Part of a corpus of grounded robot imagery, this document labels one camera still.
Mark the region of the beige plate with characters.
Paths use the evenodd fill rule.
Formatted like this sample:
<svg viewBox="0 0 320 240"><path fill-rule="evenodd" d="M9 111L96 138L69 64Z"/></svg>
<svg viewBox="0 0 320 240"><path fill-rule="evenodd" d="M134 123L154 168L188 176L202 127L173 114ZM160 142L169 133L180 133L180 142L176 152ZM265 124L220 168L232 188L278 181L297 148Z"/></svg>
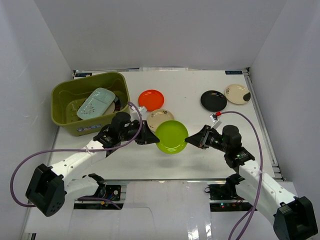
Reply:
<svg viewBox="0 0 320 240"><path fill-rule="evenodd" d="M166 109L157 109L152 111L147 119L147 125L152 132L156 132L157 128L164 122L174 120L174 115Z"/></svg>

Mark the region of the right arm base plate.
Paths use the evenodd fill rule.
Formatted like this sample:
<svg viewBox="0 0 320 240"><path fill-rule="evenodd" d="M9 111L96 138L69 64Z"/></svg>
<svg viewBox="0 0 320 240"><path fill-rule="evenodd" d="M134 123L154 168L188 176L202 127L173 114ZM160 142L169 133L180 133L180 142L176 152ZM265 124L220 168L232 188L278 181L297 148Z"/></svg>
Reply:
<svg viewBox="0 0 320 240"><path fill-rule="evenodd" d="M209 195L212 213L247 212L252 208L252 205L243 198L232 195L224 184L209 184L204 192Z"/></svg>

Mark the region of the lime green round plate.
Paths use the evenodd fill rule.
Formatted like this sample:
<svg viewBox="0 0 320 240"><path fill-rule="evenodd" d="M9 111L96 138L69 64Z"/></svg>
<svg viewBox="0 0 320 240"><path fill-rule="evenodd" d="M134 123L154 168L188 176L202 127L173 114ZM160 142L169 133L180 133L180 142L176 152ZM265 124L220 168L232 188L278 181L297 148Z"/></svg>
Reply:
<svg viewBox="0 0 320 240"><path fill-rule="evenodd" d="M165 154L178 154L185 149L185 139L189 136L185 125L177 120L167 120L161 123L155 131L159 139L156 146Z"/></svg>

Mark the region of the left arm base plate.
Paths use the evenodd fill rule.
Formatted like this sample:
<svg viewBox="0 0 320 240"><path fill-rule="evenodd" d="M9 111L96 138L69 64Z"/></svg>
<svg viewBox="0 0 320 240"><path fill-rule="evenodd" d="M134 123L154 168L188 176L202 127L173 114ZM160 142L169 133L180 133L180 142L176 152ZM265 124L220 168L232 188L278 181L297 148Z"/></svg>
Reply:
<svg viewBox="0 0 320 240"><path fill-rule="evenodd" d="M82 200L74 203L74 210L121 210L124 200L121 197L121 185L105 185L100 187L90 198L103 198L112 201L114 204L104 200Z"/></svg>

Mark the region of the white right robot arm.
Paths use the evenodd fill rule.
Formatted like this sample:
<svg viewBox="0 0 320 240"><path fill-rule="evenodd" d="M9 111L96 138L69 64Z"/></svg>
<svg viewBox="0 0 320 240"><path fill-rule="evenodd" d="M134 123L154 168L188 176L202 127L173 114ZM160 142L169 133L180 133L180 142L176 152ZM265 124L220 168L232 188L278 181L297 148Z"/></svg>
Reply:
<svg viewBox="0 0 320 240"><path fill-rule="evenodd" d="M306 240L318 233L311 201L305 196L296 196L263 173L254 156L242 146L242 136L236 126L226 125L219 134L205 125L185 142L224 153L224 160L235 173L226 179L222 192L233 200L242 198L250 203L270 222L278 239Z"/></svg>

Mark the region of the light blue oblong dish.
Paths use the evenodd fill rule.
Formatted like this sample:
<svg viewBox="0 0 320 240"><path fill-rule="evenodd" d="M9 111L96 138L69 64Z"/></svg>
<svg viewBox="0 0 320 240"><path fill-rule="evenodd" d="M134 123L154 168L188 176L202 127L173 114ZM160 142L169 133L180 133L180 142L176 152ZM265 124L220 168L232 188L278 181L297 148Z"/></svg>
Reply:
<svg viewBox="0 0 320 240"><path fill-rule="evenodd" d="M81 120L101 117L114 102L116 95L113 91L99 87L84 101L77 111Z"/></svg>

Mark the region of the large black rimmed beige plate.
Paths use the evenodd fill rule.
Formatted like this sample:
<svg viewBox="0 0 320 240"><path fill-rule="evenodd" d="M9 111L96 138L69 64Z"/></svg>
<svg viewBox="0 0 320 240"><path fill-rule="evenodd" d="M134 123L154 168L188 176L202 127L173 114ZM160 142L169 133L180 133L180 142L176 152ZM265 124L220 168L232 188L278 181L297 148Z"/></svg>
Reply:
<svg viewBox="0 0 320 240"><path fill-rule="evenodd" d="M106 109L106 111L103 114L110 115L112 113L119 112L121 109L122 109L121 101L116 96L113 102L110 104L110 106Z"/></svg>

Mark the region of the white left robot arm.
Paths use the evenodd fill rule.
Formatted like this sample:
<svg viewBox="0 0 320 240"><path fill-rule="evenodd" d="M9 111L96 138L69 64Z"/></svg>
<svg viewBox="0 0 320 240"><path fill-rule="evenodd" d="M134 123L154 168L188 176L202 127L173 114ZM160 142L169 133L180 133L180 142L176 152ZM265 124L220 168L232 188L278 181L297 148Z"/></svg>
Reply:
<svg viewBox="0 0 320 240"><path fill-rule="evenodd" d="M95 173L81 176L95 163L105 160L130 141L138 145L159 143L144 120L131 120L118 112L80 152L50 166L39 165L31 177L25 196L46 217L56 214L66 199L111 203L106 181Z"/></svg>

